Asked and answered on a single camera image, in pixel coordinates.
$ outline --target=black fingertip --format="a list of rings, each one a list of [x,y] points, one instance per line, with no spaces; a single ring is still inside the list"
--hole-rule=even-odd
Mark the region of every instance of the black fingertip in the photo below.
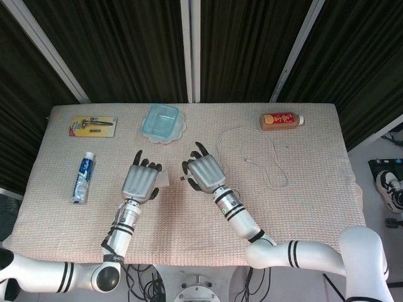
[[[188,174],[188,169],[189,169],[188,162],[182,162],[183,173],[185,173],[187,175]]]
[[[203,154],[203,156],[208,155],[206,148],[201,143],[196,142],[196,146],[200,149],[200,152]]]
[[[192,152],[190,153],[190,156],[196,157],[196,159],[199,159],[199,158],[202,157],[202,156],[200,155],[200,153],[197,152],[197,151],[192,151]]]
[[[143,167],[147,167],[147,165],[149,164],[149,160],[148,159],[143,159],[143,161],[141,162],[140,165],[142,165]]]
[[[155,197],[157,197],[158,192],[159,192],[159,188],[157,188],[157,187],[154,190],[152,190],[152,193],[150,195],[150,200],[153,200]]]
[[[139,150],[136,153],[136,156],[134,157],[134,160],[133,160],[133,165],[139,165],[142,153],[143,153],[143,150]]]
[[[200,189],[200,186],[192,178],[188,178],[188,182],[194,190],[196,190],[196,191],[202,190],[202,189]]]

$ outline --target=textured tablecloth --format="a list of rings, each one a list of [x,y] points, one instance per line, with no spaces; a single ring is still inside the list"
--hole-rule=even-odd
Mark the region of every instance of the textured tablecloth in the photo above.
[[[246,265],[247,240],[237,238],[211,195],[181,182],[181,163],[199,141],[217,157],[217,140],[231,128],[259,128],[267,112],[293,111],[305,125],[292,130],[228,133],[220,148],[227,184],[236,187],[250,214],[276,242],[317,240],[338,249],[340,231],[364,225],[336,109],[331,104],[178,104],[187,129],[180,140],[153,144],[141,134],[149,104],[89,104],[53,108],[33,166],[13,233],[3,245],[43,260],[102,262],[101,247],[116,209],[123,201],[123,181],[135,153],[160,162],[171,185],[141,206],[142,214],[126,254],[126,263],[181,266]],[[73,116],[116,116],[114,138],[69,136]],[[274,186],[285,183],[275,165],[275,143],[280,164],[291,187],[274,191],[263,171],[243,161],[265,166]],[[81,159],[96,154],[88,202],[70,202]]]

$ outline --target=blue toothpaste tube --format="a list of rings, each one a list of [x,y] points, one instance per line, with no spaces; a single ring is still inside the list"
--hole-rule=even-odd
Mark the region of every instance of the blue toothpaste tube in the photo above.
[[[86,199],[89,180],[91,178],[91,172],[94,165],[94,154],[92,152],[86,152],[86,156],[82,159],[76,185],[74,186],[72,202],[81,204]]]

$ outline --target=floor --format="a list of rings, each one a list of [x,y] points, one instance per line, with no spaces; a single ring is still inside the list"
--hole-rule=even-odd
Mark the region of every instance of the floor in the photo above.
[[[385,218],[396,217],[403,219],[402,215],[394,215],[384,206],[381,196],[373,185],[372,175],[368,167],[368,160],[384,158],[402,158],[403,150],[385,140],[377,140],[363,150],[350,152],[351,166],[356,175],[356,181],[363,190],[364,215],[367,225],[379,233],[383,240],[385,253],[389,262],[390,276],[388,282],[403,281],[403,228],[391,230],[383,225]],[[247,275],[247,267],[238,267],[231,280],[230,302],[244,287]],[[262,272],[256,271],[251,281],[251,291],[254,291],[260,283]],[[335,285],[344,294],[345,279],[329,274]],[[268,279],[266,278],[261,290],[251,299],[260,301],[266,291]],[[403,289],[391,289],[395,301],[403,301]],[[88,290],[77,289],[67,294],[33,294],[22,292],[17,302],[68,302],[68,301],[127,301],[127,285],[121,282],[118,288],[110,294],[99,294]],[[332,288],[324,282],[322,272],[301,271],[298,269],[275,267],[271,274],[270,293],[265,301],[341,301]]]

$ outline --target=toothpaste cap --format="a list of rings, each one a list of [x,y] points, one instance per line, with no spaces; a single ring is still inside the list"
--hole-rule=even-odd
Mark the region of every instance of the toothpaste cap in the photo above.
[[[94,156],[95,154],[93,154],[92,152],[86,152],[86,156],[84,158],[94,160]]]

